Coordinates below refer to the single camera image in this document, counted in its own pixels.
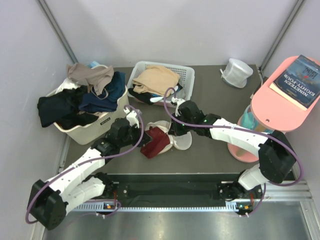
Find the dark red bra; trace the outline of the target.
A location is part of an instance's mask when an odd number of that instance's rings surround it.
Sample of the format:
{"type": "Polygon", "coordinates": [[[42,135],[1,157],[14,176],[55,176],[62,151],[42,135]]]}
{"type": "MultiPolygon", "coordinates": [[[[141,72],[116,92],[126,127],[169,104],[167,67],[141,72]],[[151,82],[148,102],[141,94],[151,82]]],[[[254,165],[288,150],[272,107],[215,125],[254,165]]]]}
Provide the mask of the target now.
{"type": "Polygon", "coordinates": [[[172,147],[169,136],[159,127],[151,126],[146,133],[152,138],[152,141],[141,147],[140,153],[147,159],[151,159],[172,147]]]}

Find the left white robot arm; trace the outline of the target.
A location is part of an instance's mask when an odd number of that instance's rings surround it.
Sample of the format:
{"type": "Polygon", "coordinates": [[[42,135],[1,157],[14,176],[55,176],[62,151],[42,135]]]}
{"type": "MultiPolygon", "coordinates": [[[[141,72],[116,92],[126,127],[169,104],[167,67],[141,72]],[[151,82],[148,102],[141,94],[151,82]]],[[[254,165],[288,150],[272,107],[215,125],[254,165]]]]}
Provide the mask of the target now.
{"type": "Polygon", "coordinates": [[[30,191],[25,221],[55,229],[77,206],[96,197],[109,198],[113,182],[104,173],[93,172],[112,159],[122,157],[151,141],[144,133],[141,111],[130,105],[124,107],[125,117],[117,118],[105,137],[96,140],[86,152],[56,176],[36,181],[30,191]]]}

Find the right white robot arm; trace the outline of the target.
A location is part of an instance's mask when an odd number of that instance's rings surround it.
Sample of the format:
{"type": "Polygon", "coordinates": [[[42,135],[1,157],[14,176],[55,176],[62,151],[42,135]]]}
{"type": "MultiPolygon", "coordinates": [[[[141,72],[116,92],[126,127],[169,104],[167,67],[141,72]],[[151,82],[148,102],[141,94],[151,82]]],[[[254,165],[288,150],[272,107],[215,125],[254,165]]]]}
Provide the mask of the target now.
{"type": "Polygon", "coordinates": [[[183,136],[193,131],[199,136],[239,147],[258,158],[258,164],[242,171],[235,181],[220,189],[222,198],[245,198],[255,187],[267,182],[279,185],[296,163],[296,153],[280,131],[254,132],[219,115],[204,114],[191,100],[173,97],[171,103],[175,106],[169,129],[172,135],[183,136]]]}

